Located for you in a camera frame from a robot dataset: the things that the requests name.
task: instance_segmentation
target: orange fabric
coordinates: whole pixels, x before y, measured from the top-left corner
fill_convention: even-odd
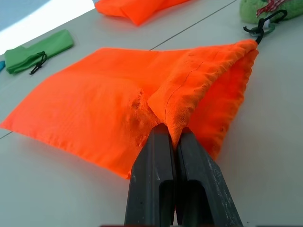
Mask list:
[[[100,49],[36,87],[0,125],[129,177],[150,130],[187,125],[212,157],[243,102],[253,40],[177,51]]]
[[[155,12],[186,1],[189,0],[100,0],[95,7],[99,13],[126,17],[140,25]]]

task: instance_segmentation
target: orange drawstring bag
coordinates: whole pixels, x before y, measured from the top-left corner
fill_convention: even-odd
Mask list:
[[[129,18],[140,25],[155,12],[189,0],[100,0],[96,10],[107,16]]]
[[[234,118],[257,43],[177,51],[100,49],[37,86],[2,128],[128,178],[151,129],[176,148],[187,125],[212,157]]]

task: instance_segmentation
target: black drawstring cord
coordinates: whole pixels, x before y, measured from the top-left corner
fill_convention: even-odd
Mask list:
[[[41,60],[40,60],[40,62],[37,62],[36,66],[33,68],[33,70],[30,71],[30,73],[29,73],[30,75],[33,75],[35,72],[37,72],[47,60],[47,55],[44,51],[39,52],[37,54],[41,55]]]
[[[275,13],[269,15],[267,18],[261,18],[258,22],[258,26],[254,27],[252,29],[248,29],[246,26],[243,28],[244,31],[249,32],[252,35],[258,35],[258,38],[256,39],[257,44],[260,44],[263,36],[264,36],[264,23],[265,21],[271,19],[272,17],[276,16],[279,13],[283,13],[283,16],[275,20],[273,23],[279,23],[281,20],[283,20],[287,16],[287,11],[285,9],[281,9],[276,11]]]

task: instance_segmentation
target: white table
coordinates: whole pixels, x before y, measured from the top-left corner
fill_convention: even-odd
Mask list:
[[[211,15],[219,3],[197,1],[195,6],[172,9],[171,14],[159,15],[160,18],[139,28],[100,17],[93,11],[59,27],[58,30],[67,28],[72,32],[76,40],[73,49],[51,59],[33,77],[25,72],[12,79],[0,73],[0,120],[43,79],[95,49],[102,46],[152,49],[174,36],[173,33],[205,18],[203,11]],[[248,35],[242,31],[238,11],[239,1],[236,1],[156,49],[227,44],[245,39]],[[246,226],[303,223],[300,176],[303,71],[302,49],[299,49],[303,38],[302,19],[281,23],[262,41],[246,100],[217,160]],[[123,223],[127,180],[15,133],[0,139],[0,155],[0,223],[12,227]]]
[[[0,121],[40,82],[101,47],[153,49],[234,0],[196,0],[158,13],[140,27],[92,10],[38,37],[68,29],[75,46],[34,76],[0,72]],[[129,181],[75,156],[0,130],[0,223],[8,227],[123,224]]]
[[[157,49],[234,43],[249,37],[239,2]],[[303,224],[303,16],[260,43],[253,72],[217,159],[244,225]]]

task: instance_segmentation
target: blue object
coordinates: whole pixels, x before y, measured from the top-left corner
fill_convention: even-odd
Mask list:
[[[0,71],[4,69],[4,67],[5,67],[5,61],[0,61]]]

